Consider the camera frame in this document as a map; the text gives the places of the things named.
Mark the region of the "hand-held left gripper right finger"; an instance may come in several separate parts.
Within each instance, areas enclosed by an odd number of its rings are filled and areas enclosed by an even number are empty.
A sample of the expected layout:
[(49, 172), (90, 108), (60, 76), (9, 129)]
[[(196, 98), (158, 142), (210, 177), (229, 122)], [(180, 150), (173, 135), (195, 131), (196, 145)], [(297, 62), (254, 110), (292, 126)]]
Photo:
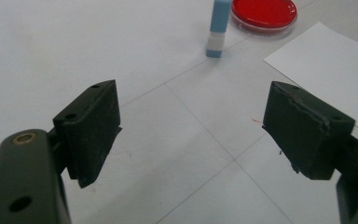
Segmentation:
[(350, 138), (355, 120), (297, 86), (273, 81), (263, 128), (293, 169), (311, 180), (328, 180), (338, 146)]

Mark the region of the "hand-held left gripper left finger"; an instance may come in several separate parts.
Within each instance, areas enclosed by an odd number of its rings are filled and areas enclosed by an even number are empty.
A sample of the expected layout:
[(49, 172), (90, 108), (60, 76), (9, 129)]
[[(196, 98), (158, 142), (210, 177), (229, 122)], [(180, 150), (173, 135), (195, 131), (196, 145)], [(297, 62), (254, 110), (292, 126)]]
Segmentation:
[(68, 172), (85, 188), (96, 181), (121, 131), (117, 84), (88, 87), (54, 119), (54, 129), (69, 152)]

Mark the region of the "red round ink dish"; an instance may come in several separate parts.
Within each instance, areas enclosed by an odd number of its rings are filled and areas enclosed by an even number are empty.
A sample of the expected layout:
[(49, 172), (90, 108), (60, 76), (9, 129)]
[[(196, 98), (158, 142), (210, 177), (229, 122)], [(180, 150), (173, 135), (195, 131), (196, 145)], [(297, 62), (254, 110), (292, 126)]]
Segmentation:
[(292, 0), (233, 0), (231, 18), (242, 30), (258, 35), (280, 35), (297, 19)]

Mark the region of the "blue and white stamp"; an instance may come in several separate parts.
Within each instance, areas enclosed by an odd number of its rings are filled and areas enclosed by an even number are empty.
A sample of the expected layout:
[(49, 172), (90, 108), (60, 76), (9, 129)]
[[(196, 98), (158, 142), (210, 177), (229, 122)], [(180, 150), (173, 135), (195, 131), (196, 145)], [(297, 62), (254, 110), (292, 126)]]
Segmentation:
[(232, 0), (214, 0), (210, 24), (210, 35), (206, 44), (206, 56), (220, 58), (224, 49), (225, 36)]

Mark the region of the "white paper sheet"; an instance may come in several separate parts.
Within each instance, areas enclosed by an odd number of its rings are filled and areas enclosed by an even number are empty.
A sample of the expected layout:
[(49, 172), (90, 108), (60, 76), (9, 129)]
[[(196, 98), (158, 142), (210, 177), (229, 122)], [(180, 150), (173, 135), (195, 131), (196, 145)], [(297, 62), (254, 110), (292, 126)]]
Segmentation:
[(358, 127), (358, 42), (318, 22), (265, 62), (354, 118)]

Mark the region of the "large white table board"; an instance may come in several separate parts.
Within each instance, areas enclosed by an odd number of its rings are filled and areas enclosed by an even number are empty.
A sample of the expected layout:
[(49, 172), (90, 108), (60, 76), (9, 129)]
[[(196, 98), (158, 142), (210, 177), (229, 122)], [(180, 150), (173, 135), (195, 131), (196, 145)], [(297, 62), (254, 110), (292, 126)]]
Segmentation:
[(261, 120), (284, 38), (229, 27), (213, 0), (0, 0), (0, 143), (117, 83), (121, 133), (98, 180), (65, 183), (73, 224), (339, 224), (336, 184), (293, 171)]

